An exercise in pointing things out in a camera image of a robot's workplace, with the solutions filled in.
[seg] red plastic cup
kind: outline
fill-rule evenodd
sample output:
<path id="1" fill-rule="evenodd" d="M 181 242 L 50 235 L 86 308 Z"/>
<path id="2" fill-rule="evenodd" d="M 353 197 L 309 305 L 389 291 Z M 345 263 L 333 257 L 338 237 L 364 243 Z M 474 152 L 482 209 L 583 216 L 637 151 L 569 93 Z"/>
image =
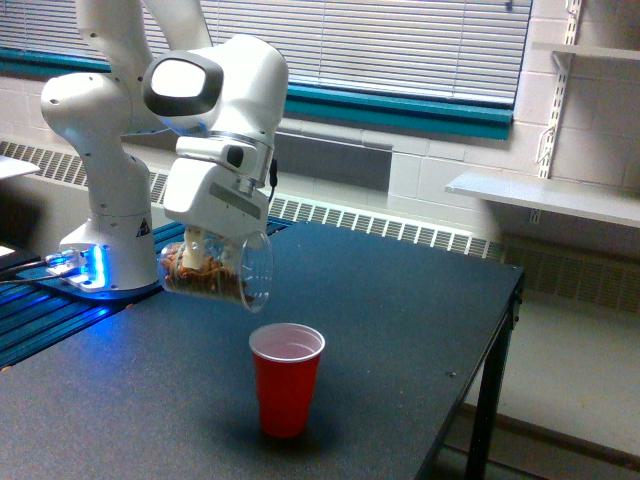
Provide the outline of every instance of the red plastic cup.
<path id="1" fill-rule="evenodd" d="M 289 438 L 304 430 L 324 345 L 318 331 L 296 323 L 266 325 L 249 337 L 266 434 Z"/>

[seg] table leg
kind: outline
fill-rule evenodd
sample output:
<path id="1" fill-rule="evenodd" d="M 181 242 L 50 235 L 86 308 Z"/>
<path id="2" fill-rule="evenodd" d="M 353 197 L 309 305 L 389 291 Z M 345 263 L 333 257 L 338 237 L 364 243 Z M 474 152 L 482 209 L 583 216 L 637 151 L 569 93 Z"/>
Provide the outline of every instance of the table leg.
<path id="1" fill-rule="evenodd" d="M 466 480 L 480 480 L 484 478 L 493 424 L 498 411 L 498 400 L 502 387 L 502 377 L 507 363 L 507 351 L 513 328 L 513 309 L 507 314 L 498 338 L 494 342 L 484 362 L 482 384 L 478 396 L 478 406 L 471 435 L 471 446 L 465 472 Z"/>

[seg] shelf bracket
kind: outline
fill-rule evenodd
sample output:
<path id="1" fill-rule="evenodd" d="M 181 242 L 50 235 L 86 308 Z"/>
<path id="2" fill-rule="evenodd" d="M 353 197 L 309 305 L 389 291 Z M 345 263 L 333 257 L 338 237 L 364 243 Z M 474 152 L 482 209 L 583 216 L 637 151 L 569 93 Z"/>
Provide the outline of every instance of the shelf bracket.
<path id="1" fill-rule="evenodd" d="M 558 71 L 564 75 L 569 74 L 573 57 L 574 55 L 572 55 L 571 53 L 551 52 L 553 63 L 555 64 Z"/>
<path id="2" fill-rule="evenodd" d="M 566 0 L 565 7 L 569 14 L 569 20 L 564 43 L 565 45 L 575 45 L 580 12 L 582 10 L 582 0 Z M 558 70 L 558 76 L 556 78 L 556 88 L 553 94 L 549 123 L 547 124 L 547 128 L 540 134 L 538 151 L 536 152 L 536 163 L 539 165 L 538 177 L 543 179 L 549 178 L 551 174 L 551 164 L 555 153 L 556 139 L 560 128 L 560 119 L 562 117 L 562 109 L 567 92 L 567 83 L 571 73 L 573 55 L 553 52 L 551 58 Z M 539 223 L 540 215 L 541 212 L 539 210 L 537 212 L 531 211 L 529 222 Z"/>

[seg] black cable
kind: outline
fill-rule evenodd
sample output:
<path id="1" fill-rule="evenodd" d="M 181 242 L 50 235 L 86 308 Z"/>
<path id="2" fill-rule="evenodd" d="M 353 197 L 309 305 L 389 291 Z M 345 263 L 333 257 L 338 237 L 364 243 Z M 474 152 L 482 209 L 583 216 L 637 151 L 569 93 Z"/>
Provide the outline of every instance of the black cable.
<path id="1" fill-rule="evenodd" d="M 271 203 L 273 195 L 276 193 L 276 186 L 278 186 L 278 160 L 275 158 L 271 160 L 271 166 L 269 167 L 269 185 L 271 186 L 269 203 Z"/>
<path id="2" fill-rule="evenodd" d="M 21 272 L 22 270 L 27 270 L 28 268 L 36 268 L 36 267 L 44 267 L 47 264 L 45 260 L 36 260 L 35 262 L 24 263 L 22 265 L 18 265 L 17 267 L 7 268 L 0 272 L 0 277 L 4 277 L 6 275 L 13 275 L 15 273 Z"/>
<path id="3" fill-rule="evenodd" d="M 42 282 L 44 280 L 55 280 L 56 278 L 73 277 L 74 275 L 80 274 L 81 271 L 82 269 L 80 267 L 76 267 L 76 268 L 72 268 L 71 270 L 67 270 L 66 272 L 58 273 L 56 275 L 46 275 L 44 277 L 38 277 L 38 278 L 24 278 L 24 279 L 18 278 L 15 280 L 2 280 L 0 281 L 0 285 L 9 285 L 9 284 L 24 285 L 27 283 Z"/>
<path id="4" fill-rule="evenodd" d="M 37 283 L 37 282 L 42 282 L 43 280 L 53 280 L 55 278 L 63 278 L 68 276 L 69 275 L 65 272 L 58 275 L 47 275 L 46 277 L 25 278 L 25 279 L 17 279 L 17 280 L 2 280 L 0 281 L 0 285 L 9 285 L 10 283 L 13 285 L 22 285 L 25 283 Z"/>

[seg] radiator vent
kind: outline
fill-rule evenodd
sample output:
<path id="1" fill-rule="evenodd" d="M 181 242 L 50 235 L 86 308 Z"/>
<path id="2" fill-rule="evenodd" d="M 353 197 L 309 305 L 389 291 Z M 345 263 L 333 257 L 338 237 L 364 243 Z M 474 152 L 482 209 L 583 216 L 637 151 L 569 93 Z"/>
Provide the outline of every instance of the radiator vent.
<path id="1" fill-rule="evenodd" d="M 42 180 L 86 188 L 87 176 L 78 156 L 0 142 L 0 155 L 37 165 L 33 174 Z M 150 171 L 151 201 L 161 205 L 167 173 Z M 638 313 L 640 266 L 596 254 L 579 254 L 534 241 L 509 239 L 505 244 L 475 237 L 471 232 L 441 225 L 410 221 L 306 198 L 278 194 L 269 214 L 292 222 L 316 222 L 348 228 L 371 235 L 394 238 L 416 245 L 439 248 L 493 261 L 521 265 L 526 273 L 526 290 L 558 295 L 603 307 Z"/>
<path id="2" fill-rule="evenodd" d="M 78 156 L 5 141 L 0 142 L 0 155 L 33 163 L 40 168 L 39 172 L 34 173 L 37 177 L 78 187 L 87 186 L 87 174 Z M 162 204 L 166 183 L 166 173 L 150 169 L 149 191 L 152 203 Z"/>

